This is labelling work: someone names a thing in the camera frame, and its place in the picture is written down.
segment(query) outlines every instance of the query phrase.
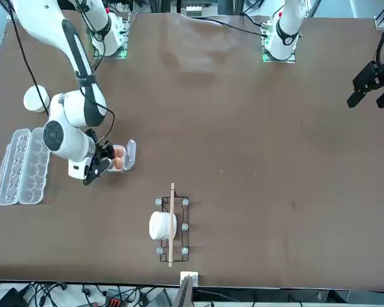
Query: white bracket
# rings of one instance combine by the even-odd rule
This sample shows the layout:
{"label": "white bracket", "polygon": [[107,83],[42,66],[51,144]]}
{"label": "white bracket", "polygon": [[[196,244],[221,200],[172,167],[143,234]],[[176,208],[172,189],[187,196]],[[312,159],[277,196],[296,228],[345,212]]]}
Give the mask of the white bracket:
{"label": "white bracket", "polygon": [[184,280],[184,278],[188,277],[188,276],[191,276],[193,278],[193,286],[194,287],[197,287],[199,286],[198,284],[198,272],[186,272],[186,271],[182,271],[180,272],[180,281],[179,281],[179,284],[182,283],[182,280]]}

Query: wooden stick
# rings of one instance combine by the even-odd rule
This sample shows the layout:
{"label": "wooden stick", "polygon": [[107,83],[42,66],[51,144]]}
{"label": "wooden stick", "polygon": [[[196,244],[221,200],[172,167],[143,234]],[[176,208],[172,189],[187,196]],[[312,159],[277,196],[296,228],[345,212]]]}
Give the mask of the wooden stick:
{"label": "wooden stick", "polygon": [[169,261],[168,265],[172,267],[173,262],[173,207],[175,201],[175,184],[171,184],[171,202],[169,211]]}

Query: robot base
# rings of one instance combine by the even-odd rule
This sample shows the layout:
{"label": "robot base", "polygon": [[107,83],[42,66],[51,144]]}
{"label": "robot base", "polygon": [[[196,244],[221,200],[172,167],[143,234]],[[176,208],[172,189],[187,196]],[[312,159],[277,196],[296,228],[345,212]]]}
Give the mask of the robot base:
{"label": "robot base", "polygon": [[270,63],[270,62],[295,63],[297,41],[294,42],[294,50],[287,59],[284,59],[284,60],[275,59],[274,57],[272,57],[272,55],[268,51],[268,45],[270,43],[271,35],[273,35],[273,29],[276,26],[278,18],[279,17],[275,17],[273,20],[268,20],[266,23],[266,29],[261,29],[261,33],[266,34],[268,36],[268,38],[262,38],[262,60],[265,63]]}

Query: white cylinder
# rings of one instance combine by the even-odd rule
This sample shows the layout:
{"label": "white cylinder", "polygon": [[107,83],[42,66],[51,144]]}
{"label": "white cylinder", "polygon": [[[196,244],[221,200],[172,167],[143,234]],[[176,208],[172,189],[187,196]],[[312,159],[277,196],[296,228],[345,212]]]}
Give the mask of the white cylinder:
{"label": "white cylinder", "polygon": [[[170,215],[167,212],[154,212],[149,220],[149,235],[152,240],[169,239],[169,220]],[[177,229],[177,217],[173,215],[173,237]]]}
{"label": "white cylinder", "polygon": [[[47,91],[41,85],[38,85],[38,90],[40,91],[41,97],[43,98],[43,103],[45,107],[48,109],[50,105],[50,97],[47,94]],[[28,111],[32,111],[36,113],[44,112],[44,106],[42,104],[40,96],[38,95],[35,85],[30,87],[26,91],[26,93],[24,94],[23,103],[24,103],[24,107],[26,107]]]}

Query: metal rack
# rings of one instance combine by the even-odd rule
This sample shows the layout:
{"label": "metal rack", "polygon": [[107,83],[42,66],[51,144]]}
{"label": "metal rack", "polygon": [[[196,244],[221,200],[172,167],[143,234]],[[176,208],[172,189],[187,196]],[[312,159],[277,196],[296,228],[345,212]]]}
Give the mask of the metal rack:
{"label": "metal rack", "polygon": [[[170,203],[170,196],[162,197],[161,200],[162,200],[161,212],[169,212],[166,206],[169,205]],[[188,229],[186,230],[182,229],[182,225],[180,228],[182,249],[187,248],[188,253],[186,253],[185,255],[184,253],[181,253],[182,256],[179,256],[177,259],[173,259],[173,262],[186,262],[186,261],[189,261],[189,197],[179,196],[175,191],[175,201],[177,200],[180,200],[181,206],[182,206],[182,225],[184,224],[188,225]],[[163,253],[159,255],[160,261],[168,262],[168,250],[169,250],[168,240],[160,240],[159,247],[163,249]]]}

